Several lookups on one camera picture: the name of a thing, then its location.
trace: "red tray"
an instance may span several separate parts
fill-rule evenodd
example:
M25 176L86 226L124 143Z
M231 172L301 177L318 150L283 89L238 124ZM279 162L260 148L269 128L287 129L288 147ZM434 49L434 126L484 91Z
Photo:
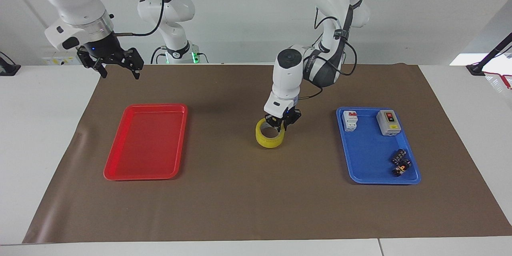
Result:
M161 180L178 173L187 106L135 104L124 110L104 169L108 180Z

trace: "white circuit breaker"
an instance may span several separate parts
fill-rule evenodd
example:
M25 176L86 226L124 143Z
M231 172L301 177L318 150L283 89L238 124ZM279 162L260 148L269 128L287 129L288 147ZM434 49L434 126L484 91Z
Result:
M393 110L380 110L377 113L377 122L379 123L380 132L384 136L395 136L402 131Z
M357 128L356 111L343 111L342 120L343 127L346 132L352 132Z

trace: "tape roll hole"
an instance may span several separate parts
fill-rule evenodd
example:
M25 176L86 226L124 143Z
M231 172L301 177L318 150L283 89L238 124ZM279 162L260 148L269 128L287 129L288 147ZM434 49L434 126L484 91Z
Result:
M261 134L267 138L275 138L279 135L278 129L265 122L260 127Z

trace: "blue tray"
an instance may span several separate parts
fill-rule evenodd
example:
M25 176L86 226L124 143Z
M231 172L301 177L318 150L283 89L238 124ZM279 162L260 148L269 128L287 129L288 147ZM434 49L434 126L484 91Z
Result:
M357 128L353 132L345 132L343 129L342 114L345 110L357 112ZM419 183L421 174L400 117L396 114L402 131L396 136L383 136L376 118L379 110L391 109L340 107L336 110L350 177L361 184L410 185ZM407 152L406 157L411 160L412 166L402 176L395 176L391 171L396 166L391 163L390 159L399 149Z

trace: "green light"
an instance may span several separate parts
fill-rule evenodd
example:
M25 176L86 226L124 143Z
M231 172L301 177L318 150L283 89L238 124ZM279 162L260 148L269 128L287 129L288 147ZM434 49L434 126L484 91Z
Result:
M195 52L192 52L192 61L194 61L194 64L199 63L199 56Z

